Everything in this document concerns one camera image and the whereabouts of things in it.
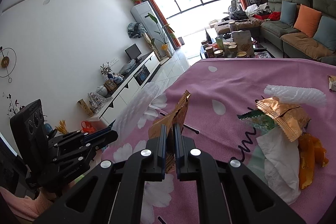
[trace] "black bag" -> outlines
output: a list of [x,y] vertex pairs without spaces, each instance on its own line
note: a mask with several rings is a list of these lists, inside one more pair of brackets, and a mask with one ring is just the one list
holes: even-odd
[[230,15],[230,19],[232,20],[245,20],[248,19],[248,16],[244,11],[236,11]]

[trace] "black computer monitor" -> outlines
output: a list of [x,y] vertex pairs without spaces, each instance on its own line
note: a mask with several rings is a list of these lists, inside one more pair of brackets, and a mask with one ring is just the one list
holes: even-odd
[[130,59],[135,59],[136,62],[140,62],[138,57],[141,54],[141,51],[136,44],[133,44],[131,47],[127,48],[125,52]]

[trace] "red box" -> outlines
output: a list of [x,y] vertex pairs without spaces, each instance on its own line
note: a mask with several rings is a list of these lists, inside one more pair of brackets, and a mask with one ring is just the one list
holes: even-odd
[[265,16],[253,15],[253,17],[255,17],[255,18],[257,18],[257,19],[262,19],[262,20],[264,20],[264,19],[268,19],[270,15],[271,15],[271,14],[269,14],[269,15],[265,15]]

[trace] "blue pillow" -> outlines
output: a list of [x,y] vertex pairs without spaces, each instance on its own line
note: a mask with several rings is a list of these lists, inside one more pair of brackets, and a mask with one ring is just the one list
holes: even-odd
[[296,2],[282,0],[280,21],[293,27],[296,14]]
[[332,52],[336,50],[336,20],[322,16],[319,27],[313,37]]

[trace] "cabinet door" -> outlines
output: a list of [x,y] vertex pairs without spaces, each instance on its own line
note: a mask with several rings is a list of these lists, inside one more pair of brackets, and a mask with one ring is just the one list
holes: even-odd
[[153,55],[149,60],[147,60],[145,65],[148,68],[149,72],[152,72],[153,70],[155,70],[155,67],[157,66],[158,63],[159,63],[158,59],[156,58],[155,55]]
[[128,104],[138,89],[139,84],[132,77],[131,80],[127,83],[127,85],[122,89],[119,95],[125,101],[125,103]]
[[124,100],[120,97],[120,95],[118,95],[111,103],[111,106],[107,108],[102,117],[106,120],[107,124],[110,124],[118,117],[126,106],[127,105]]

